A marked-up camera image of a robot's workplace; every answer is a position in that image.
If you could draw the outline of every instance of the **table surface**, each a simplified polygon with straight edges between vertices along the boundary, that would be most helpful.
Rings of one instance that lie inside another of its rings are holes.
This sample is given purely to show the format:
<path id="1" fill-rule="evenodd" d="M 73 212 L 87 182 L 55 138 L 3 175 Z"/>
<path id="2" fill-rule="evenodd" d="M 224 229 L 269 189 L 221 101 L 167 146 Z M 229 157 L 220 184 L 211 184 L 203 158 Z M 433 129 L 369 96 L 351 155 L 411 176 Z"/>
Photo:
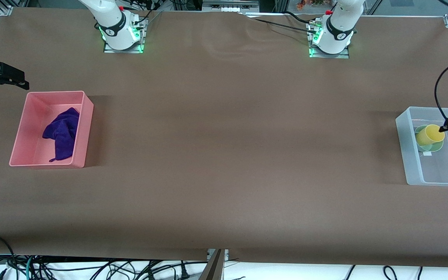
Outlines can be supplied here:
<path id="1" fill-rule="evenodd" d="M 0 19 L 0 61 L 32 91 L 94 103 L 85 168 L 14 168 L 26 92 L 0 86 L 0 236 L 17 254 L 448 266 L 448 188 L 406 184 L 395 127 L 434 106 L 441 18 L 363 17 L 331 60 L 235 13 L 164 12 L 138 55 L 102 53 L 94 22 Z M 448 74 L 439 90 L 448 107 Z"/>

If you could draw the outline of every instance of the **green bowl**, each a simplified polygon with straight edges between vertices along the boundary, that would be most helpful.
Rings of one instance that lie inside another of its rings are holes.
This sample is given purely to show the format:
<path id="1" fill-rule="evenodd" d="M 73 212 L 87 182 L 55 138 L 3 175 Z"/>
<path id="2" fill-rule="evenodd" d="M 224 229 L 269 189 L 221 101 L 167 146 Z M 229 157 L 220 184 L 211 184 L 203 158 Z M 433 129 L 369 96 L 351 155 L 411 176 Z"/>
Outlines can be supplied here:
<path id="1" fill-rule="evenodd" d="M 414 131 L 414 135 L 418 134 L 421 130 L 425 129 L 425 127 L 427 127 L 428 125 L 423 125 L 423 126 L 418 126 L 416 128 L 416 130 Z M 433 143 L 431 145 L 426 145 L 426 146 L 420 146 L 416 143 L 416 145 L 418 146 L 418 150 L 421 152 L 425 152 L 425 151 L 439 151 L 442 147 L 443 147 L 443 140 L 440 142 L 436 142 Z"/>

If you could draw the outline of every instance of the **pink bin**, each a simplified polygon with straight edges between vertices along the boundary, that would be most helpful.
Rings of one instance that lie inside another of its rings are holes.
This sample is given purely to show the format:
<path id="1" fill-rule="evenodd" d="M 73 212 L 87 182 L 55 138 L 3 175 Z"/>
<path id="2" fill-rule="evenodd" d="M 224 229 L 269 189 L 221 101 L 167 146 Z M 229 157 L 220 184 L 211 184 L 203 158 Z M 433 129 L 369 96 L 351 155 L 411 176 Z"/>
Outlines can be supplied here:
<path id="1" fill-rule="evenodd" d="M 72 157 L 50 163 L 55 158 L 55 140 L 44 139 L 42 133 L 58 114 L 71 107 L 80 113 Z M 93 103 L 83 91 L 29 92 L 9 165 L 34 169 L 84 167 L 92 118 Z"/>

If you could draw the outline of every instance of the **purple cloth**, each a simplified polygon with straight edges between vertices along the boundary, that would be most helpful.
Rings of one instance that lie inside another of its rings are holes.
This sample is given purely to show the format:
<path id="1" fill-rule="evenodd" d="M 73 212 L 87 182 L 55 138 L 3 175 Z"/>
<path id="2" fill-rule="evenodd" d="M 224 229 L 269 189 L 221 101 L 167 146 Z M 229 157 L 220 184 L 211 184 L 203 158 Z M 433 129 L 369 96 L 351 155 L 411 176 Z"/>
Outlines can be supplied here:
<path id="1" fill-rule="evenodd" d="M 61 161 L 72 156 L 77 124 L 79 124 L 79 112 L 74 108 L 70 108 L 58 115 L 44 129 L 42 137 L 55 140 L 55 158 L 50 159 L 50 163 L 55 160 Z"/>

